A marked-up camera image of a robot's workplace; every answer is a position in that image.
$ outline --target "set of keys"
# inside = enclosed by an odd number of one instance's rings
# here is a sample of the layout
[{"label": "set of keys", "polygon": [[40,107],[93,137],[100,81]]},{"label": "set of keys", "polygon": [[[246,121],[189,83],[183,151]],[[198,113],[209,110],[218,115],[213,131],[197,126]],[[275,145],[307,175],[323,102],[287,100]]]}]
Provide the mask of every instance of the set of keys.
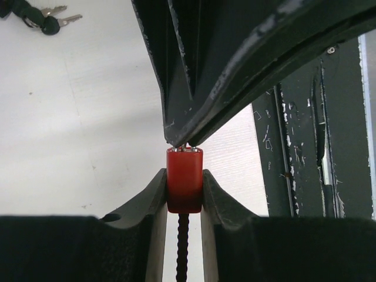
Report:
[{"label": "set of keys", "polygon": [[54,17],[66,9],[67,6],[38,9],[32,7],[26,0],[0,0],[1,18],[13,12],[16,16],[21,18],[28,27],[39,29],[45,35],[55,35],[62,27],[82,18],[82,15],[74,15],[63,19],[56,19]]}]

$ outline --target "white strip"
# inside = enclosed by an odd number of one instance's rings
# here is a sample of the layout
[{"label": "white strip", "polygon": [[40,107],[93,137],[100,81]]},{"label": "white strip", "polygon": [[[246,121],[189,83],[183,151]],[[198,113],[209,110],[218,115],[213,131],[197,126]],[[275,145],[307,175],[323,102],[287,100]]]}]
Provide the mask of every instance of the white strip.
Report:
[{"label": "white strip", "polygon": [[375,155],[374,155],[374,139],[372,132],[372,110],[371,110],[371,92],[370,92],[370,82],[368,80],[368,65],[367,65],[367,46],[365,35],[359,36],[359,52],[360,52],[360,67],[362,71],[362,85],[363,85],[363,95],[364,95],[364,106],[365,106],[365,122],[367,126],[367,139],[368,139],[368,150],[370,154],[369,166],[371,171],[371,186],[372,186],[372,201],[373,207],[375,209],[376,204],[376,171],[375,171]]}]

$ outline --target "red block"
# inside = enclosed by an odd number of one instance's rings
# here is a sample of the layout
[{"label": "red block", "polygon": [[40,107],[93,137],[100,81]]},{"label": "red block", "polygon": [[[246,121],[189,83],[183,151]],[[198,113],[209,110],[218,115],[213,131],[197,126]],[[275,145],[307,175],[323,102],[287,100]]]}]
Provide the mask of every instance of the red block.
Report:
[{"label": "red block", "polygon": [[167,150],[167,207],[171,213],[199,213],[203,197],[203,151]]}]

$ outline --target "red plastic cap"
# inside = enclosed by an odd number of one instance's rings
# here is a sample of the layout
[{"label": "red plastic cap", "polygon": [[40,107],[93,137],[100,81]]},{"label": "red plastic cap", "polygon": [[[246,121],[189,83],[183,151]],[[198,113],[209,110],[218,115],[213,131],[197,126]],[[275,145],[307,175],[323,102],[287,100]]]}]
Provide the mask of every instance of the red plastic cap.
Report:
[{"label": "red plastic cap", "polygon": [[167,150],[167,207],[171,213],[199,213],[203,197],[203,151]]}]

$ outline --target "bolt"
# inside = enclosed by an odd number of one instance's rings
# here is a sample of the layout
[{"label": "bolt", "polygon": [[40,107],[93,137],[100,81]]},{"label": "bolt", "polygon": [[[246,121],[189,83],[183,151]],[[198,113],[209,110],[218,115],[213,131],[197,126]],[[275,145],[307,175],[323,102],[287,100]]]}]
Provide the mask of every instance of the bolt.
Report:
[{"label": "bolt", "polygon": [[333,54],[334,52],[335,52],[335,47],[330,47],[330,48],[328,48],[328,50],[327,50],[327,53],[328,53],[329,55]]}]

